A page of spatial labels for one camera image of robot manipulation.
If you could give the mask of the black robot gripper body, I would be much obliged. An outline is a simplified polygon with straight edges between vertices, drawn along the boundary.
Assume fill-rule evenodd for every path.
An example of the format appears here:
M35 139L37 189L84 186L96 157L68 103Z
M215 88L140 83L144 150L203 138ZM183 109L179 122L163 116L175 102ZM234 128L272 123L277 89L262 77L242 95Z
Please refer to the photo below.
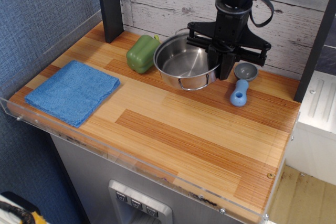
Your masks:
M259 66L265 64L271 44L253 34L248 27L251 6L219 7L214 22L190 22L187 43L223 55L234 53L238 59Z

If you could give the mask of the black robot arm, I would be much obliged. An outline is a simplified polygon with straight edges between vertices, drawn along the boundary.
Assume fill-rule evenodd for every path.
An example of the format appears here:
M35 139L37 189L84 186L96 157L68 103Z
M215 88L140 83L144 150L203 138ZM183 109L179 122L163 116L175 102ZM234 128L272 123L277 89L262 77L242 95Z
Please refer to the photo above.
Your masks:
M226 80L236 62L248 61L265 64L271 44L253 34L248 21L253 20L252 6L256 0L216 0L217 16L214 22L190 22L187 42L205 49L208 62L218 66L216 77ZM261 0L270 11L270 0Z

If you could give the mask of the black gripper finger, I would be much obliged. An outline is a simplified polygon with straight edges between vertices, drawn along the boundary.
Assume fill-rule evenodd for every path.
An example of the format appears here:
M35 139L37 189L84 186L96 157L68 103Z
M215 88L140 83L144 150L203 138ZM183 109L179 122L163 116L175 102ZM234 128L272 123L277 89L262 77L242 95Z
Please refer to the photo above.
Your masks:
M221 53L221 64L219 79L226 80L236 62L239 62L239 56L235 52Z
M206 52L207 52L207 62L209 70L214 70L218 68L222 64L223 53L220 52L213 45L209 45Z

